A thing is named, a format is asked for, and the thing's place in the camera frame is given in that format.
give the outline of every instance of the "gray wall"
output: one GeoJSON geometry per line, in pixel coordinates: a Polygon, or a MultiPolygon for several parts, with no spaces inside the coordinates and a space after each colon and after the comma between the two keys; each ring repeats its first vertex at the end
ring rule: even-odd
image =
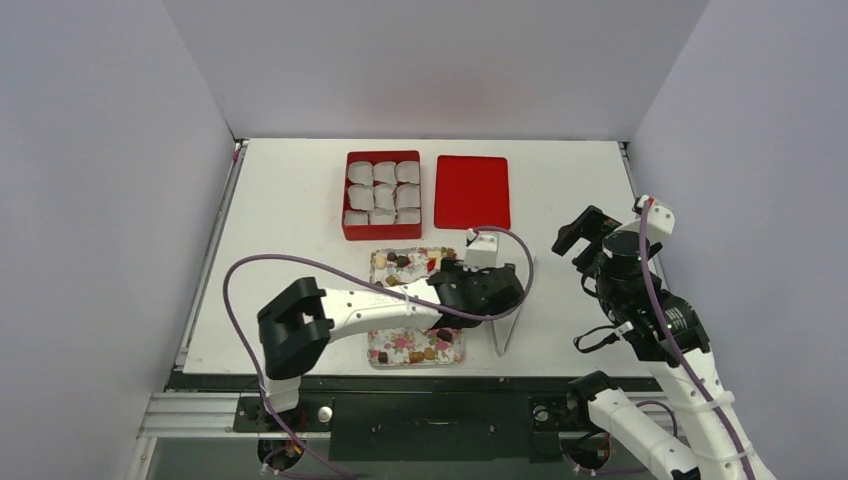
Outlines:
{"type": "Polygon", "coordinates": [[[237,136],[630,138],[707,0],[163,0],[237,136]]]}
{"type": "Polygon", "coordinates": [[[844,478],[848,3],[712,0],[631,145],[663,266],[780,478],[844,478]]]}
{"type": "Polygon", "coordinates": [[[158,0],[0,7],[0,477],[123,475],[232,140],[158,0]]]}

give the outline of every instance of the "cable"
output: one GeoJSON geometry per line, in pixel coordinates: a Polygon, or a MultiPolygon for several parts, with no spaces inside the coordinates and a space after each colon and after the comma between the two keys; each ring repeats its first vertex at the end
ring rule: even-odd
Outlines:
{"type": "Polygon", "coordinates": [[[589,335],[591,335],[595,332],[599,332],[601,330],[615,330],[615,326],[614,325],[601,325],[600,327],[595,327],[595,328],[589,330],[588,332],[584,333],[583,335],[574,337],[574,340],[572,340],[572,343],[574,344],[574,348],[576,348],[577,351],[580,352],[580,353],[592,353],[595,350],[600,350],[601,348],[603,348],[607,345],[612,345],[613,343],[618,341],[618,335],[616,335],[615,333],[611,333],[611,334],[607,335],[606,337],[604,337],[600,342],[592,345],[591,347],[582,348],[580,346],[580,341],[583,340],[584,337],[588,337],[589,335]]]}
{"type": "MultiPolygon", "coordinates": [[[[306,479],[306,478],[310,478],[310,479],[318,479],[318,478],[353,479],[353,478],[358,478],[357,475],[354,475],[354,474],[342,469],[341,467],[335,466],[329,460],[324,458],[322,455],[315,452],[311,447],[307,446],[306,443],[303,440],[301,440],[295,434],[295,432],[286,424],[286,422],[283,421],[282,418],[280,418],[280,415],[277,414],[277,412],[274,410],[274,407],[271,405],[270,400],[265,395],[265,380],[264,380],[264,375],[262,373],[262,366],[259,364],[259,359],[256,357],[256,353],[253,351],[253,348],[251,348],[250,342],[247,340],[247,337],[245,336],[244,331],[242,331],[241,326],[239,326],[238,320],[236,320],[235,312],[233,311],[232,303],[230,302],[230,280],[232,279],[233,273],[235,273],[235,271],[239,267],[246,265],[248,263],[251,263],[251,262],[256,262],[256,261],[260,261],[260,260],[285,260],[285,261],[289,261],[289,262],[309,265],[309,266],[324,270],[326,272],[332,273],[334,275],[337,275],[341,278],[344,278],[345,280],[353,282],[353,283],[355,283],[355,284],[357,284],[361,287],[367,288],[369,290],[373,290],[373,291],[378,292],[378,293],[383,293],[385,295],[388,295],[388,296],[393,297],[393,298],[397,298],[399,300],[406,300],[406,301],[409,301],[409,302],[412,302],[412,303],[415,303],[415,304],[418,304],[418,305],[421,305],[421,306],[424,306],[424,307],[433,308],[433,309],[435,309],[439,312],[447,313],[449,315],[453,315],[453,316],[456,316],[456,317],[459,317],[459,318],[464,318],[464,319],[467,319],[467,320],[474,320],[474,321],[498,320],[500,318],[507,317],[510,314],[512,314],[513,312],[515,312],[518,309],[518,307],[520,307],[521,304],[524,303],[524,299],[527,298],[527,295],[530,294],[530,289],[533,286],[533,277],[534,277],[534,273],[535,273],[534,268],[533,268],[533,254],[530,253],[530,248],[527,246],[526,243],[524,243],[524,240],[522,240],[521,237],[519,237],[515,233],[513,233],[513,232],[511,232],[511,231],[509,231],[505,228],[487,225],[487,226],[477,227],[477,228],[474,229],[474,231],[475,232],[499,232],[499,233],[503,233],[505,235],[508,235],[508,236],[512,237],[518,243],[519,246],[521,246],[521,249],[524,251],[524,255],[527,257],[528,276],[527,276],[527,285],[524,288],[524,295],[522,295],[521,298],[519,299],[518,305],[516,305],[515,307],[513,307],[513,308],[511,308],[511,309],[509,309],[509,310],[507,310],[503,313],[499,313],[499,314],[496,314],[496,315],[473,315],[473,314],[470,314],[470,313],[465,313],[465,312],[461,312],[459,310],[455,310],[453,308],[449,308],[449,307],[438,305],[438,304],[435,304],[435,303],[432,303],[432,302],[428,302],[426,300],[421,300],[420,298],[410,298],[410,297],[408,297],[408,296],[406,296],[402,293],[398,293],[398,292],[395,292],[393,290],[388,290],[386,288],[368,283],[364,280],[360,280],[360,279],[354,277],[353,275],[351,275],[349,273],[345,273],[345,272],[343,272],[343,271],[341,271],[341,270],[339,270],[335,267],[331,267],[330,265],[327,265],[327,264],[324,264],[324,263],[321,263],[321,262],[318,262],[318,261],[315,261],[315,260],[310,260],[308,258],[298,257],[298,256],[295,256],[295,255],[283,255],[283,254],[275,254],[275,253],[264,253],[264,254],[258,254],[258,255],[251,255],[251,256],[248,256],[248,257],[244,257],[241,260],[236,261],[234,264],[232,264],[230,266],[230,268],[227,270],[227,273],[224,275],[224,282],[223,282],[224,283],[223,284],[224,309],[227,311],[227,316],[230,318],[230,322],[233,324],[233,328],[236,331],[236,335],[238,335],[239,340],[241,341],[242,345],[244,345],[245,350],[247,350],[247,354],[250,357],[250,361],[251,361],[251,363],[253,363],[253,368],[256,370],[256,375],[258,377],[258,383],[259,383],[259,398],[262,400],[262,404],[265,405],[265,410],[271,415],[271,417],[274,419],[274,421],[277,422],[277,424],[280,426],[280,428],[282,428],[283,431],[285,431],[288,434],[288,436],[291,438],[291,440],[296,445],[298,445],[300,448],[302,448],[305,453],[312,455],[322,465],[329,468],[330,470],[333,470],[334,472],[336,472],[338,474],[338,475],[322,475],[322,476],[305,477],[305,476],[303,476],[304,474],[279,472],[279,474],[281,476],[289,477],[289,478],[301,478],[301,479],[306,479]]],[[[269,461],[270,461],[271,458],[273,458],[273,455],[271,455],[270,457],[266,457],[266,459],[269,460],[269,461]]]]}
{"type": "MultiPolygon", "coordinates": [[[[663,313],[662,306],[660,306],[659,298],[657,298],[657,292],[654,290],[654,283],[651,279],[651,271],[648,269],[648,213],[651,211],[651,206],[654,204],[654,198],[648,197],[648,200],[642,205],[642,215],[639,219],[639,257],[640,263],[642,266],[642,278],[645,280],[645,288],[648,290],[648,297],[651,299],[651,306],[654,309],[654,315],[657,317],[657,321],[660,324],[660,329],[662,329],[663,336],[666,341],[668,341],[669,346],[671,347],[671,351],[674,354],[675,359],[680,363],[683,367],[683,370],[686,371],[686,374],[689,376],[689,379],[692,380],[692,383],[695,385],[695,388],[701,392],[704,399],[707,402],[714,402],[715,398],[710,394],[707,387],[703,385],[698,378],[698,375],[695,373],[695,370],[692,368],[692,365],[689,364],[689,361],[686,360],[686,357],[683,355],[683,351],[680,349],[680,346],[677,345],[677,342],[674,340],[674,335],[671,333],[671,330],[668,328],[668,322],[665,318],[665,313],[663,313]]],[[[739,438],[739,434],[736,432],[736,429],[733,427],[733,424],[730,422],[730,419],[727,417],[727,414],[724,413],[724,410],[720,406],[716,406],[713,408],[713,411],[718,416],[721,424],[727,429],[727,434],[730,436],[730,440],[733,442],[734,448],[736,448],[736,452],[740,454],[745,453],[745,447],[742,445],[742,439],[739,438]]],[[[748,458],[747,455],[743,455],[740,460],[742,461],[742,469],[745,471],[745,476],[748,477],[748,480],[756,480],[754,477],[754,469],[751,466],[751,459],[748,458]]]]}
{"type": "MultiPolygon", "coordinates": [[[[658,407],[662,408],[663,410],[665,410],[666,413],[668,413],[668,416],[671,418],[672,435],[677,437],[678,433],[680,433],[680,432],[677,428],[677,417],[674,416],[674,412],[671,410],[671,407],[669,407],[668,405],[666,405],[662,402],[658,402],[656,400],[643,400],[643,401],[636,404],[636,408],[642,408],[645,405],[655,405],[655,406],[658,406],[658,407]]],[[[594,436],[594,435],[597,435],[597,432],[590,432],[589,434],[584,435],[581,440],[578,440],[577,443],[579,444],[584,439],[587,439],[587,438],[594,436]]],[[[648,469],[645,468],[645,467],[638,467],[638,468],[604,468],[604,469],[600,469],[600,470],[593,470],[593,469],[585,468],[585,467],[581,466],[579,463],[574,461],[574,459],[571,458],[571,456],[567,453],[565,454],[565,458],[567,458],[569,462],[571,462],[573,465],[575,465],[575,469],[574,469],[575,474],[577,474],[578,472],[583,472],[583,473],[586,473],[586,474],[590,474],[592,476],[596,476],[596,475],[633,475],[633,474],[636,474],[636,473],[645,473],[645,472],[648,471],[648,469]]]]}

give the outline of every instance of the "white table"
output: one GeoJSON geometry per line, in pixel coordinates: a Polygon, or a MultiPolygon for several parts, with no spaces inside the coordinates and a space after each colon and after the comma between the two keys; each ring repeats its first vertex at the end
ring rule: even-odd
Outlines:
{"type": "MultiPolygon", "coordinates": [[[[236,183],[183,371],[187,374],[253,374],[244,347],[226,316],[224,273],[256,253],[287,253],[320,260],[367,279],[370,253],[387,247],[464,245],[463,232],[433,227],[436,158],[443,154],[506,157],[512,230],[536,256],[536,281],[514,328],[506,355],[498,357],[486,325],[466,331],[463,363],[444,367],[377,369],[369,365],[364,335],[327,347],[315,375],[574,377],[596,369],[614,377],[647,377],[630,347],[619,343],[583,355],[572,339],[607,324],[585,295],[571,264],[550,251],[557,229],[593,204],[618,220],[633,218],[633,193],[615,142],[490,140],[251,139],[236,183]],[[345,158],[350,151],[418,150],[421,153],[423,237],[418,240],[349,242],[341,231],[345,158]]],[[[501,237],[501,261],[515,262],[526,278],[520,249],[501,237]]],[[[349,288],[339,278],[281,261],[242,267],[231,283],[233,308],[252,347],[262,357],[256,313],[293,280],[314,276],[326,288],[349,288]]]]}

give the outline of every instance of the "red lid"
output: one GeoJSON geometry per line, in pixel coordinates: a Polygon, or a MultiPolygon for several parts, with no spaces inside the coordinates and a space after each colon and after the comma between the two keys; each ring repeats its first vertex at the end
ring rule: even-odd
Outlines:
{"type": "Polygon", "coordinates": [[[509,172],[505,158],[442,155],[436,167],[437,228],[509,228],[509,172]]]}

